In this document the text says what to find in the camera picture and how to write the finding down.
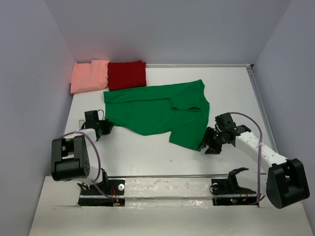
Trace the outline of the green t shirt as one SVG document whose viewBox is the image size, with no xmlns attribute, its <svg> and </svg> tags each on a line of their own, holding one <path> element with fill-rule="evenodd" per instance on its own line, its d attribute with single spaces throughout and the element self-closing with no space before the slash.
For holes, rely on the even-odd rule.
<svg viewBox="0 0 315 236">
<path fill-rule="evenodd" d="M 210 104 L 202 80 L 104 92 L 105 117 L 143 136 L 170 133 L 172 144 L 200 151 Z"/>
</svg>

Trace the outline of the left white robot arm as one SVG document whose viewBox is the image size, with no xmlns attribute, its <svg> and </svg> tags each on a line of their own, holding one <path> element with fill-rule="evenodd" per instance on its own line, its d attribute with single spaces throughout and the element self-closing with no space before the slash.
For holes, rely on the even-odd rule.
<svg viewBox="0 0 315 236">
<path fill-rule="evenodd" d="M 109 186 L 108 175 L 101 166 L 100 153 L 95 143 L 111 133 L 114 124 L 99 119 L 98 111 L 86 111 L 80 129 L 66 133 L 52 141 L 51 177 L 54 181 L 79 181 L 82 190 L 90 187 L 104 197 Z"/>
</svg>

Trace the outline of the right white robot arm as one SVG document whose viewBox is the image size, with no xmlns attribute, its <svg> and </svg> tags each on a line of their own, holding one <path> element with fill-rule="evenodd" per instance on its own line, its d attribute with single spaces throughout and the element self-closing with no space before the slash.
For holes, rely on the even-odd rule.
<svg viewBox="0 0 315 236">
<path fill-rule="evenodd" d="M 207 127 L 199 149 L 205 154 L 220 154 L 225 144 L 231 144 L 257 163 L 257 170 L 267 174 L 266 196 L 270 203 L 282 209 L 310 197 L 303 163 L 286 158 L 262 142 L 245 125 L 236 125 L 232 113 L 215 118 L 214 128 Z"/>
</svg>

